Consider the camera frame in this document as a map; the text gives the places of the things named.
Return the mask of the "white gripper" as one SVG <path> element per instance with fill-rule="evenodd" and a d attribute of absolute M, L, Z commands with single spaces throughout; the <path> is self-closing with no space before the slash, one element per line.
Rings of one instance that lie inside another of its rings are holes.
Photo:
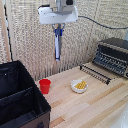
<path fill-rule="evenodd" d="M 38 9 L 39 22 L 41 24 L 52 24 L 53 32 L 57 36 L 55 24 L 61 24 L 60 36 L 63 35 L 65 23 L 76 22 L 78 20 L 78 10 L 76 7 L 65 7 L 63 11 L 53 12 L 50 7 L 40 7 Z"/>

